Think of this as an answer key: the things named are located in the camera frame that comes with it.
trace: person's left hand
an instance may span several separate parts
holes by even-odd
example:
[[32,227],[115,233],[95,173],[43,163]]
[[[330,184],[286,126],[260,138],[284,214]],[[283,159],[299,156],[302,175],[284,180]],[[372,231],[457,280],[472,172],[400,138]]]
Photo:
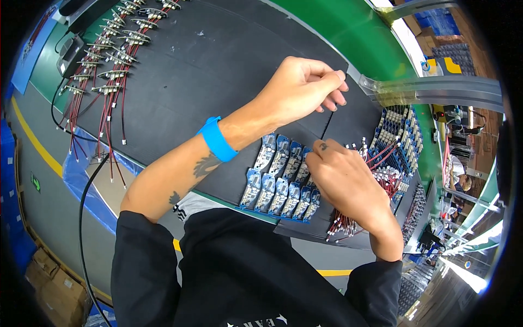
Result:
[[321,105],[336,111],[336,104],[347,103],[341,91],[348,90],[344,72],[334,71],[323,61],[287,57],[250,104],[255,117],[263,115],[261,119],[280,127],[315,110],[323,112]]

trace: forearm tattoo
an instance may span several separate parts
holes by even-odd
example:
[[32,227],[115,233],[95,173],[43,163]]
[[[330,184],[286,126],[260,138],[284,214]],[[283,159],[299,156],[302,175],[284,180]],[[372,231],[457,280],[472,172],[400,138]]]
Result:
[[208,157],[204,157],[200,161],[196,162],[195,171],[193,174],[195,178],[207,176],[210,172],[213,171],[210,168],[216,167],[221,163],[221,160],[211,152]]
[[[203,157],[200,161],[196,162],[195,170],[193,172],[193,175],[195,178],[200,178],[202,176],[209,175],[210,172],[213,171],[213,167],[218,166],[221,164],[221,160],[218,159],[214,153],[210,153],[209,156]],[[190,189],[187,190],[187,193],[190,192],[193,188],[198,185],[199,182],[196,182]],[[173,206],[176,205],[178,202],[180,202],[180,194],[178,194],[177,191],[174,191],[173,195],[169,199],[169,203]]]

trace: white label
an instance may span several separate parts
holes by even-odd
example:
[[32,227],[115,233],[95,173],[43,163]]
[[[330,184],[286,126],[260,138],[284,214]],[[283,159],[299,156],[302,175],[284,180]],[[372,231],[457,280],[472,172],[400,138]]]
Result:
[[67,288],[71,288],[71,286],[73,286],[73,282],[68,280],[67,278],[64,280],[64,285],[67,287]]

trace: person's right hand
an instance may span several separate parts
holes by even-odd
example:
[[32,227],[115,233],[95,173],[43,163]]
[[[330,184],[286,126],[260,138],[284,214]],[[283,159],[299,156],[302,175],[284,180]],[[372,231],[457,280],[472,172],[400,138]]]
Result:
[[397,228],[387,193],[357,151],[317,140],[305,161],[322,197],[342,214],[370,233]]

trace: yellow floor line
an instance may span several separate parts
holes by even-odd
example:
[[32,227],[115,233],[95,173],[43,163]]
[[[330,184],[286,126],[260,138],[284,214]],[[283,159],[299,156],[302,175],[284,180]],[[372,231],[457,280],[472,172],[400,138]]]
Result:
[[[35,134],[32,132],[32,130],[29,128],[29,125],[27,125],[26,120],[22,116],[22,113],[20,112],[20,108],[18,108],[18,104],[16,103],[15,97],[11,97],[11,103],[13,103],[13,108],[15,109],[16,117],[18,118],[18,121],[20,122],[20,125],[22,125],[22,128],[24,132],[26,133],[27,137],[31,141],[32,145],[35,147],[35,149],[40,153],[42,158],[45,162],[51,167],[51,169],[54,170],[55,173],[62,178],[62,165],[58,163],[50,154],[47,152],[47,150],[42,146],[40,141],[36,138]],[[180,241],[177,239],[173,240],[173,246],[176,251],[180,251]],[[332,276],[348,276],[352,270],[318,270],[318,272],[324,276],[324,277],[332,277]]]
[[18,108],[18,104],[16,103],[15,97],[11,97],[11,103],[13,103],[13,108],[15,109],[16,117],[18,118],[18,121],[20,122],[20,125],[22,125],[22,128],[24,129],[24,132],[26,133],[27,137],[35,147],[36,151],[40,153],[42,158],[47,162],[49,167],[54,170],[54,172],[62,178],[62,165],[58,163],[50,154],[47,152],[47,150],[42,146],[40,141],[36,138],[35,134],[32,132],[32,130],[29,128],[29,125],[27,125],[26,120],[22,116],[22,113],[20,112],[20,108]]
[[334,277],[334,276],[348,276],[352,272],[352,269],[348,270],[317,270],[323,277]]

